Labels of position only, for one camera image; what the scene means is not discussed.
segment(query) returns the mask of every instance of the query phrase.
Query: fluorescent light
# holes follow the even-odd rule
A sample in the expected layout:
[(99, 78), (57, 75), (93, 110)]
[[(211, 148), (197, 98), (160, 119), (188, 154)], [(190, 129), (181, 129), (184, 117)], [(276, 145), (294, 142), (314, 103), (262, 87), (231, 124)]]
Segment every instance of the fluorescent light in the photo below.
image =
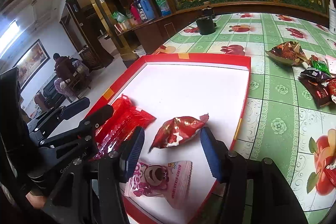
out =
[(10, 24), (9, 28), (0, 37), (0, 52), (2, 52), (8, 46), (8, 44), (10, 44), (10, 42), (14, 39), (19, 30), (20, 28), (16, 24), (16, 21)]

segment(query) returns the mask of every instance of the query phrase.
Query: pink snack package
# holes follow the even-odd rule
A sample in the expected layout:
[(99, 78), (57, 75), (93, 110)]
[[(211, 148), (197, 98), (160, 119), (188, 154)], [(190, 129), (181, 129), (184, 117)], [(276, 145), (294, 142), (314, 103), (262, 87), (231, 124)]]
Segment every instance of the pink snack package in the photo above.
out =
[(181, 209), (187, 197), (191, 169), (191, 161), (176, 161), (167, 165), (138, 161), (133, 176), (126, 184), (125, 196), (160, 196), (172, 208)]

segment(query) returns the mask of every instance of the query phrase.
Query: blue bottle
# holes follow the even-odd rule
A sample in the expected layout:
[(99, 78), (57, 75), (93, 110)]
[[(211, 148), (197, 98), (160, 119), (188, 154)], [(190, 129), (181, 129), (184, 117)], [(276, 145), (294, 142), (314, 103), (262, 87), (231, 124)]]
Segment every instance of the blue bottle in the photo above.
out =
[(148, 0), (141, 0), (140, 1), (143, 12), (145, 13), (148, 20), (155, 18), (154, 11), (149, 3)]

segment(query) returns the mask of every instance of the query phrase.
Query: screw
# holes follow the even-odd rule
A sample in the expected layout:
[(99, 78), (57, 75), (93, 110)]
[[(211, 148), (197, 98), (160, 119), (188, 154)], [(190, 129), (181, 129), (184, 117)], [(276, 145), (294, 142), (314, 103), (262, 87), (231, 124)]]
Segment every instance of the screw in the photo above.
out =
[(270, 158), (264, 158), (264, 162), (265, 162), (266, 164), (272, 164), (272, 163), (273, 163), (273, 160), (270, 159)]
[(119, 153), (117, 151), (111, 151), (109, 153), (109, 157), (110, 158), (115, 158), (115, 157), (118, 157)]
[(229, 157), (232, 157), (232, 158), (234, 158), (234, 157), (237, 156), (237, 152), (236, 151), (229, 151), (227, 154), (229, 155)]
[(73, 160), (72, 163), (73, 163), (74, 165), (79, 165), (79, 164), (82, 163), (82, 159), (81, 159), (81, 158), (76, 158), (76, 159)]

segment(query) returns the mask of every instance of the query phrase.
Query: picture frame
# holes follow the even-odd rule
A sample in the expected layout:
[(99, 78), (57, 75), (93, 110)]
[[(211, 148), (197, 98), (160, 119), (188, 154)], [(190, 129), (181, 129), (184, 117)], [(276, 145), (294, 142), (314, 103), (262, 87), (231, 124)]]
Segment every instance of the picture frame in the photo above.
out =
[(31, 78), (49, 59), (50, 57), (41, 41), (37, 39), (13, 66), (13, 68), (17, 67), (19, 69), (18, 80), (21, 90), (26, 87)]

